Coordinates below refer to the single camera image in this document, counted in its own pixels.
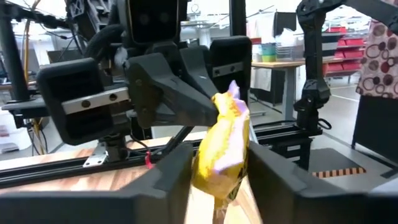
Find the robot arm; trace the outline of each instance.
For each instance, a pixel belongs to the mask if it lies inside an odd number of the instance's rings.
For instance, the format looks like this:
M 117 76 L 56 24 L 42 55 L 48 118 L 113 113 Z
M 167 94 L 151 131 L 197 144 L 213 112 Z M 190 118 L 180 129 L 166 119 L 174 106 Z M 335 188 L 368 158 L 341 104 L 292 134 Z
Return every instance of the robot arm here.
M 318 109 L 330 97 L 330 89 L 322 72 L 322 25 L 326 13 L 346 5 L 382 22 L 398 34 L 398 10 L 396 6 L 380 0 L 303 0 L 297 7 L 298 23 L 304 32 L 305 68 L 307 80 L 302 99 L 294 104 L 297 111 L 297 125 L 314 131 L 318 128 Z

